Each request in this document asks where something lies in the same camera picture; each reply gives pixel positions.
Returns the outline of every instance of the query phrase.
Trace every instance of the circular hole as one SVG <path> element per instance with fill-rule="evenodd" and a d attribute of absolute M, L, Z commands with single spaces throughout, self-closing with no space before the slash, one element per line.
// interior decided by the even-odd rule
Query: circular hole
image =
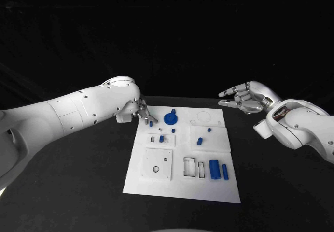
<path fill-rule="evenodd" d="M 158 167 L 152 167 L 152 171 L 156 173 L 158 172 Z"/>

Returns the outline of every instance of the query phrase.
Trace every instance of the blue cylinder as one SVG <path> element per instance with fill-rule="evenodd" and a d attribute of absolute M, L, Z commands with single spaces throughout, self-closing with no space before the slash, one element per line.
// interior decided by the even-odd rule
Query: blue cylinder
<path fill-rule="evenodd" d="M 208 166 L 210 166 L 210 178 L 212 180 L 218 180 L 221 178 L 221 176 L 220 176 L 220 170 L 218 170 L 218 162 L 217 162 L 217 160 L 211 159 L 208 161 Z"/>
<path fill-rule="evenodd" d="M 198 138 L 197 145 L 199 146 L 202 142 L 202 138 Z"/>
<path fill-rule="evenodd" d="M 176 115 L 175 115 L 175 110 L 171 110 L 171 113 L 165 114 L 163 116 L 163 122 L 168 125 L 174 125 L 176 123 Z"/>
<path fill-rule="evenodd" d="M 223 169 L 224 180 L 227 180 L 228 179 L 228 174 L 227 174 L 225 164 L 221 165 L 221 169 Z"/>

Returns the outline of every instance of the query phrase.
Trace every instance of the white platform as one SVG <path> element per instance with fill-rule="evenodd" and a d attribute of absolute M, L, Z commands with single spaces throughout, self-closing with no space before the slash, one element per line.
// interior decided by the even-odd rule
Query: white platform
<path fill-rule="evenodd" d="M 163 115 L 171 109 L 175 109 L 178 121 L 174 125 L 166 125 Z M 139 120 L 123 193 L 240 203 L 221 109 L 148 106 L 148 110 L 158 123 L 149 127 Z M 149 134 L 156 135 L 153 142 L 149 141 Z M 163 135 L 162 143 L 156 142 L 159 135 Z M 202 138 L 199 146 L 194 144 L 198 136 Z M 168 153 L 171 157 L 165 162 L 162 156 L 163 153 L 165 156 L 168 154 L 161 150 L 171 151 Z M 184 177 L 184 157 L 194 158 L 195 177 Z M 218 180 L 210 178 L 210 160 L 218 160 L 221 175 Z M 168 161 L 171 161 L 171 175 L 168 175 Z M 204 179 L 198 178 L 198 162 L 204 163 Z M 227 166 L 228 180 L 223 179 L 221 164 Z M 163 173 L 153 173 L 152 167 L 158 165 L 161 166 L 158 172 Z"/>

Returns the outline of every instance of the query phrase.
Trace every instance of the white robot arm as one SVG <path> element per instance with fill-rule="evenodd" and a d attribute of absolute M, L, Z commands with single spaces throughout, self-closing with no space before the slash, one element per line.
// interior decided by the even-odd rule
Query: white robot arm
<path fill-rule="evenodd" d="M 54 140 L 116 116 L 156 123 L 133 79 L 117 76 L 58 98 L 0 111 L 0 190 L 21 173 L 37 151 Z"/>
<path fill-rule="evenodd" d="M 259 82 L 250 81 L 234 86 L 218 94 L 218 97 L 234 94 L 233 100 L 220 100 L 218 105 L 238 108 L 246 114 L 261 110 L 266 119 L 253 129 L 263 139 L 271 135 L 290 149 L 309 145 L 320 157 L 334 163 L 334 116 L 303 100 L 284 100 Z"/>

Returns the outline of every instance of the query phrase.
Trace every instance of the white foam board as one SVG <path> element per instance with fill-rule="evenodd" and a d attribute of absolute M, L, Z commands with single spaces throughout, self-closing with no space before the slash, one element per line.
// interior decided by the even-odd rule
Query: white foam board
<path fill-rule="evenodd" d="M 221 138 L 228 138 L 227 131 L 224 129 L 221 109 L 165 106 L 148 106 L 146 108 L 149 110 L 151 115 L 158 119 L 158 123 L 153 124 L 152 127 L 149 127 L 148 125 L 145 125 L 143 120 L 139 120 L 130 159 L 127 164 L 123 193 L 240 203 L 233 162 L 230 152 L 227 152 L 230 151 L 230 144 L 225 142 L 221 143 L 221 141 L 211 139 L 211 142 L 215 141 L 214 151 L 210 151 L 207 149 L 191 150 L 191 128 L 194 127 L 211 127 L 211 132 L 215 131 L 217 136 L 220 136 Z M 166 125 L 163 123 L 163 115 L 171 112 L 171 109 L 175 109 L 178 121 L 174 125 Z M 163 136 L 172 135 L 174 147 L 165 146 L 165 143 L 149 144 L 148 134 L 156 134 Z M 140 178 L 142 165 L 138 164 L 142 164 L 142 157 L 145 156 L 146 148 L 172 150 L 169 181 L 159 179 L 146 180 Z M 184 157 L 194 158 L 194 178 L 184 177 Z M 223 178 L 218 180 L 211 180 L 208 170 L 210 160 L 218 161 L 220 168 L 221 164 L 225 164 L 228 180 L 224 180 Z M 204 164 L 204 179 L 198 178 L 198 162 L 202 162 Z"/>

